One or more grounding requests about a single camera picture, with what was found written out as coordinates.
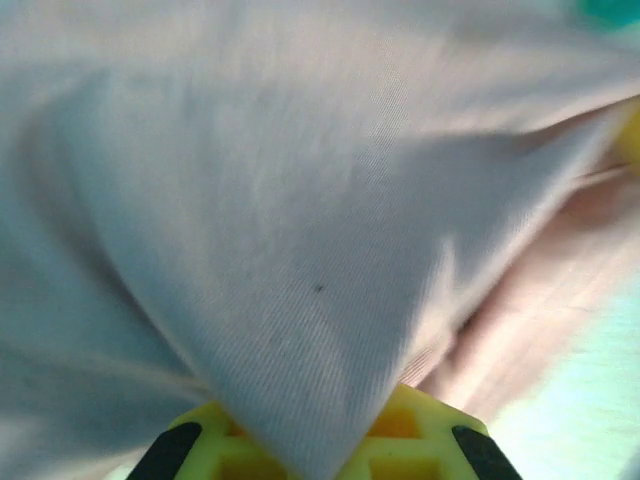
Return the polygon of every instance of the pink fabric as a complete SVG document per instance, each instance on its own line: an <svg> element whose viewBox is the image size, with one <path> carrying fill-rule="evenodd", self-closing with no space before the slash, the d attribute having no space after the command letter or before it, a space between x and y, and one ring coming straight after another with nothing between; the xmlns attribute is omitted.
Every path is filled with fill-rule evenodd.
<svg viewBox="0 0 640 480"><path fill-rule="evenodd" d="M640 265L640 182L631 173L617 174L616 160L612 154L603 161L607 173L594 172L597 183L577 191L456 341L443 344L450 352L421 389L489 421L535 384L607 294ZM590 178L580 182L588 185ZM424 366L434 363L428 357ZM414 365L405 381L415 384L417 371Z"/></svg>

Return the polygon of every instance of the teal object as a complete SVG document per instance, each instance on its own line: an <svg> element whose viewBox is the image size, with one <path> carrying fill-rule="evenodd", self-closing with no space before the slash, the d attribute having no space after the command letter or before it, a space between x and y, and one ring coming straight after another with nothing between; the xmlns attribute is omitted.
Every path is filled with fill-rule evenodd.
<svg viewBox="0 0 640 480"><path fill-rule="evenodd" d="M640 20L640 0L578 0L578 8L583 15L610 29Z"/></svg>

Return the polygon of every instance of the wrinkled cloth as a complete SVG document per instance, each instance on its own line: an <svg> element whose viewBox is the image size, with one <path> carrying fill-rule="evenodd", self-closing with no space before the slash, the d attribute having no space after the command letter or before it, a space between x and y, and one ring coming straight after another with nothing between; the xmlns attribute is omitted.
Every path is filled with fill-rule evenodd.
<svg viewBox="0 0 640 480"><path fill-rule="evenodd" d="M507 270L420 388L491 422L537 391L640 269L640 178L614 166L583 180L592 179Z"/></svg>
<svg viewBox="0 0 640 480"><path fill-rule="evenodd" d="M333 477L639 94L491 0L1 3L0 478L209 398Z"/></svg>

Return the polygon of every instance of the white fabric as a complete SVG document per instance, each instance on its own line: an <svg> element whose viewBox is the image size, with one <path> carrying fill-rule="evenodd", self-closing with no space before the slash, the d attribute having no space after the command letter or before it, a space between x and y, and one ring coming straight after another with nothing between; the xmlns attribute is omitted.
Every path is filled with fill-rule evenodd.
<svg viewBox="0 0 640 480"><path fill-rule="evenodd" d="M640 94L637 57L490 0L0 7L7 480L210 395L331 478L618 119L521 137Z"/></svg>

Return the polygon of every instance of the light blue surface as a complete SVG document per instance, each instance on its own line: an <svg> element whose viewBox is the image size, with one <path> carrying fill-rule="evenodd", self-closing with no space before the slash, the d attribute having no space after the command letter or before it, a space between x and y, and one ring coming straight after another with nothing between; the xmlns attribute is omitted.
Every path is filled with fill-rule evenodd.
<svg viewBox="0 0 640 480"><path fill-rule="evenodd" d="M619 478L640 447L640 278L492 425L523 478Z"/></svg>

